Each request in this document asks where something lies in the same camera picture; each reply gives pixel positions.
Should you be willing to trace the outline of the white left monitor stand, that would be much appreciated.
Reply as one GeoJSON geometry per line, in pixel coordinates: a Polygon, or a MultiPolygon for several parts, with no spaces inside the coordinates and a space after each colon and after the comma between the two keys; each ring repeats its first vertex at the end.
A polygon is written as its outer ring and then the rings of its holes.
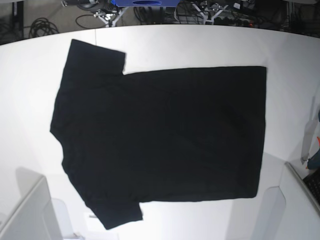
{"type": "Polygon", "coordinates": [[[2,240],[62,240],[47,183],[42,176],[0,230],[2,240]]]}

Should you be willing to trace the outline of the black T-shirt with print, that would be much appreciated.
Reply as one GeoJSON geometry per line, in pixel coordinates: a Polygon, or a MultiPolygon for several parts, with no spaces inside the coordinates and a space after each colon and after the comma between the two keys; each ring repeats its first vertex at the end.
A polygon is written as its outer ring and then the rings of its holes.
{"type": "Polygon", "coordinates": [[[145,202],[254,198],[266,67],[123,74],[125,60],[72,40],[50,125],[63,170],[105,229],[142,220],[145,202]]]}

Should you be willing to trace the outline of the white frame leg left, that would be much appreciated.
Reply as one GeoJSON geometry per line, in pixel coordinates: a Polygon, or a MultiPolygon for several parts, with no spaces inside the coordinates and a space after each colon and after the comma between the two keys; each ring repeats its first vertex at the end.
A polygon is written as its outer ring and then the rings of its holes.
{"type": "Polygon", "coordinates": [[[121,7],[117,10],[111,11],[100,9],[93,14],[93,17],[103,22],[103,28],[112,28],[116,26],[118,20],[128,9],[129,7],[121,7]]]}

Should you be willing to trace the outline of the white frame leg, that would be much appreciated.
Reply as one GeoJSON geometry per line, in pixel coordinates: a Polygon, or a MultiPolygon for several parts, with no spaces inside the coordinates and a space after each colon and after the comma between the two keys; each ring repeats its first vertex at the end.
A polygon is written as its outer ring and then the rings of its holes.
{"type": "Polygon", "coordinates": [[[209,3],[207,0],[204,2],[192,3],[196,22],[200,25],[214,25],[216,18],[219,17],[227,9],[228,5],[222,5],[216,2],[209,3]]]}
{"type": "Polygon", "coordinates": [[[111,11],[100,9],[93,14],[93,17],[103,22],[103,28],[112,28],[116,26],[118,20],[128,9],[129,7],[121,7],[117,10],[111,11]]]}

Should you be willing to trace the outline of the black power strip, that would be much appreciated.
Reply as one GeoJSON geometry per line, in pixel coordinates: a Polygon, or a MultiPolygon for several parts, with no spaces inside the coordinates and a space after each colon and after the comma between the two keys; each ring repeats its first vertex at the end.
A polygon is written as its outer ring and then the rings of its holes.
{"type": "Polygon", "coordinates": [[[239,18],[239,17],[216,17],[213,22],[217,26],[233,26],[233,27],[245,27],[253,28],[254,22],[251,19],[239,18]]]}

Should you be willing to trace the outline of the blue plastic bin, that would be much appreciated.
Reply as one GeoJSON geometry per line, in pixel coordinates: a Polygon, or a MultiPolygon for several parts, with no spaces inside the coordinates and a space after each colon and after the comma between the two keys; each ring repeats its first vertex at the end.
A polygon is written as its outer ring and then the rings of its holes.
{"type": "Polygon", "coordinates": [[[117,7],[173,7],[175,8],[180,0],[111,0],[117,7]]]}

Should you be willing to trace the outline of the white right monitor stand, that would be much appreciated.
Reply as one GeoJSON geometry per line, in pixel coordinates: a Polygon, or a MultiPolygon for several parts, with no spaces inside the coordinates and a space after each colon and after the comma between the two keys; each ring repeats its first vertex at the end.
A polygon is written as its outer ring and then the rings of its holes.
{"type": "Polygon", "coordinates": [[[253,240],[318,240],[320,205],[290,163],[262,198],[253,240]]]}

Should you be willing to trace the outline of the white frame leg right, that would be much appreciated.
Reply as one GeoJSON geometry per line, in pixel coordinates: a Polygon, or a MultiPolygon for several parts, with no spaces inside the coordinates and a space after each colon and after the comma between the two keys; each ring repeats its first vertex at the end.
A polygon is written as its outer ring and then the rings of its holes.
{"type": "Polygon", "coordinates": [[[227,9],[228,5],[222,5],[216,2],[209,3],[207,0],[204,2],[192,3],[196,22],[200,25],[214,25],[216,18],[219,17],[227,9]]]}

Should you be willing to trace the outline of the black keyboard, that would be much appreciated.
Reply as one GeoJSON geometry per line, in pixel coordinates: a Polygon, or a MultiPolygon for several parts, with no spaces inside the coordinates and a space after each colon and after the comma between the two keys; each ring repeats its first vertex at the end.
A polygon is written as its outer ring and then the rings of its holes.
{"type": "Polygon", "coordinates": [[[320,203],[320,173],[314,172],[303,179],[309,191],[318,203],[320,203]]]}

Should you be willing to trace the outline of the grey metal bracket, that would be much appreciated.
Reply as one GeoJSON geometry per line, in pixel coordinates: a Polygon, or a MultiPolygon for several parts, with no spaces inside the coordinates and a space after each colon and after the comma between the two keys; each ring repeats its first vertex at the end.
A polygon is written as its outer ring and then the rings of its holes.
{"type": "Polygon", "coordinates": [[[301,149],[301,164],[303,165],[309,158],[309,151],[312,145],[312,139],[318,124],[318,119],[314,118],[307,122],[304,128],[304,136],[301,149]]]}

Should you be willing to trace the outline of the white monitor stand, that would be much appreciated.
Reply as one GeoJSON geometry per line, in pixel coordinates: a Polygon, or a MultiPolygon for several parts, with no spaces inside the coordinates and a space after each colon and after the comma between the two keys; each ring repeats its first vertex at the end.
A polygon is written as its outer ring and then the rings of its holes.
{"type": "Polygon", "coordinates": [[[290,163],[262,198],[253,240],[318,240],[320,205],[290,163]]]}
{"type": "Polygon", "coordinates": [[[62,240],[47,183],[42,176],[0,230],[2,240],[62,240]]]}

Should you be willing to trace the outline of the teal orange object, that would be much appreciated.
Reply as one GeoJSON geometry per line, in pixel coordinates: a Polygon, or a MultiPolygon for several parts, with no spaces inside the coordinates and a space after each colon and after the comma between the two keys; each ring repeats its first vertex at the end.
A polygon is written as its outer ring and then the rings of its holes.
{"type": "Polygon", "coordinates": [[[309,170],[316,170],[320,167],[320,150],[307,160],[306,168],[309,170]]]}

